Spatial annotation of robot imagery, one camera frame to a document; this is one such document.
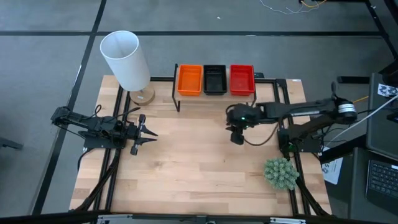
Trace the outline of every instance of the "floor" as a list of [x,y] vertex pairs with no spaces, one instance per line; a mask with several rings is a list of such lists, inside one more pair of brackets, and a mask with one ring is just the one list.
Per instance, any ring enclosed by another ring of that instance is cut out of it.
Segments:
[[[262,1],[284,11],[300,7],[296,1]],[[384,2],[371,2],[398,49],[397,24]],[[101,0],[0,0],[0,136],[24,144],[22,150],[0,150],[0,217],[30,213],[57,135],[50,117],[56,107],[67,104],[89,41],[87,35],[14,36],[2,31],[90,32],[100,4]],[[106,3],[98,31],[114,30],[377,31],[377,27],[363,3],[326,2],[308,13],[285,15],[258,0],[112,0]],[[102,38],[95,38],[75,103],[77,113],[92,114],[102,76],[112,74],[100,54]],[[171,76],[175,63],[253,64],[267,78],[302,79],[308,101],[329,97],[330,83],[339,75],[368,76],[393,59],[380,37],[139,38],[152,76]],[[368,94],[368,85],[338,85],[337,94],[355,100]],[[357,107],[365,110],[367,103]],[[343,139],[359,136],[364,127],[359,125]],[[82,145],[81,139],[66,135],[44,213],[68,210]],[[328,184],[332,210],[339,217],[346,216],[345,184],[345,180],[337,186]]]

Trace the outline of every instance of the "black bin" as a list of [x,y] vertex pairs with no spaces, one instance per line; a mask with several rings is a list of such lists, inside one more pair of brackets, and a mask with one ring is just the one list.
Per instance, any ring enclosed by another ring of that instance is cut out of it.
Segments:
[[206,95],[224,95],[226,93],[225,65],[204,65],[203,81]]

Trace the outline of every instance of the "red bin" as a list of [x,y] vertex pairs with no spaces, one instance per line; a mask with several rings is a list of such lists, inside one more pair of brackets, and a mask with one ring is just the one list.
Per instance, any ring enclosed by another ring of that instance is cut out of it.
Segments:
[[231,65],[229,89],[232,95],[249,96],[254,93],[253,65]]

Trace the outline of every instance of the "label sticker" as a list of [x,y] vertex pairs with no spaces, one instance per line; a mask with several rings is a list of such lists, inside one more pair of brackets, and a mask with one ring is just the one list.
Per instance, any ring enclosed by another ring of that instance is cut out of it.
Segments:
[[387,86],[379,83],[379,88],[377,89],[377,93],[381,96],[396,95],[398,93],[398,89],[392,86]]
[[[329,147],[324,147],[323,151],[329,150]],[[323,179],[331,184],[336,185],[340,176],[341,165],[343,158],[335,159],[334,161],[322,164]]]

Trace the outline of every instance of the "green spiky ball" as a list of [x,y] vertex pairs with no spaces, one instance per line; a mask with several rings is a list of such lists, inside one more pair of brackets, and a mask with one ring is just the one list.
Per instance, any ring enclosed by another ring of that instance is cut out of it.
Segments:
[[268,159],[264,165],[264,177],[278,190],[293,190],[299,175],[285,158]]

